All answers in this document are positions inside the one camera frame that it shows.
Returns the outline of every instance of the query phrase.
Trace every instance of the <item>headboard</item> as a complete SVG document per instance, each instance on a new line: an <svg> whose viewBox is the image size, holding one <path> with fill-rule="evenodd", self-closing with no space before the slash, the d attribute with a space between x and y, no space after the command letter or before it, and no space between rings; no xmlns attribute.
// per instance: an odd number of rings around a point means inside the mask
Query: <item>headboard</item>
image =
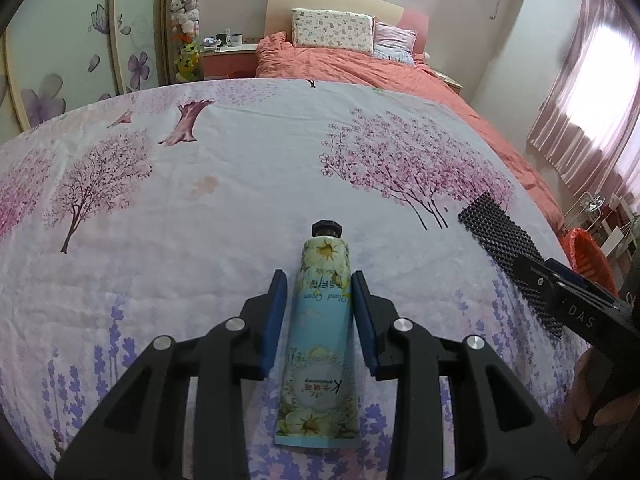
<svg viewBox="0 0 640 480"><path fill-rule="evenodd" d="M384 2L383 0L268 0L267 15L264 20L264 35L285 30L287 37L291 37L291 9L303 7L305 9L346 10L359 12L369 16L377 16L389 25L416 30L414 52L421 54L427 41L429 17L414 10Z"/></svg>

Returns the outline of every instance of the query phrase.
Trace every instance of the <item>curtain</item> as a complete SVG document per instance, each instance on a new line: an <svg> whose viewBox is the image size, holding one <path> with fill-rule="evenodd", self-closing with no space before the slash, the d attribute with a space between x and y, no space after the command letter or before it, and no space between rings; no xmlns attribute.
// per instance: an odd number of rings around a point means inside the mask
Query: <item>curtain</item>
<svg viewBox="0 0 640 480"><path fill-rule="evenodd" d="M640 205L639 114L640 41L614 0L582 0L574 41L529 142L573 193L616 193Z"/></svg>

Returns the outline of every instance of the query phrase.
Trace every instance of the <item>container lid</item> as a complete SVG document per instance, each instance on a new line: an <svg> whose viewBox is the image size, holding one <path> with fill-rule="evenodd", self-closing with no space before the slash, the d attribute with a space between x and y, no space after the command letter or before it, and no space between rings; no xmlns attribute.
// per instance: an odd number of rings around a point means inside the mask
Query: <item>container lid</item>
<svg viewBox="0 0 640 480"><path fill-rule="evenodd" d="M321 220L311 227L311 235L315 236L333 236L340 238L342 236L342 226L333 220Z"/></svg>

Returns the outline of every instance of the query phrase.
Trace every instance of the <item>pink pillow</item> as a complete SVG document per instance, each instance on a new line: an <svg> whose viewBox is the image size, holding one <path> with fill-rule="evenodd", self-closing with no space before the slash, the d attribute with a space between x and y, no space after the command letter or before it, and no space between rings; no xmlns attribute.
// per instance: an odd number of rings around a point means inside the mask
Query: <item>pink pillow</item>
<svg viewBox="0 0 640 480"><path fill-rule="evenodd" d="M386 46L395 50L404 50L409 54L414 50L415 38L418 33L415 30L404 30L404 28L387 25L376 19L373 25L373 45Z"/></svg>

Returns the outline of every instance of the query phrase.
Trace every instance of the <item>human hand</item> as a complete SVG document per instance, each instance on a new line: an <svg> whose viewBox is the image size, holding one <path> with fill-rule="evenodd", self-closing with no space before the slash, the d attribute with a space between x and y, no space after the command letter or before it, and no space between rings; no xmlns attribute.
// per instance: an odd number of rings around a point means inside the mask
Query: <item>human hand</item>
<svg viewBox="0 0 640 480"><path fill-rule="evenodd" d="M589 415L595 400L587 386L587 376L590 372L593 352L594 349L589 348L578 360L574 385L567 395L562 412L559 429L572 444L580 439L582 423ZM640 388L612 400L604 408L598 410L593 418L593 425L610 426L631 420L638 406L640 406Z"/></svg>

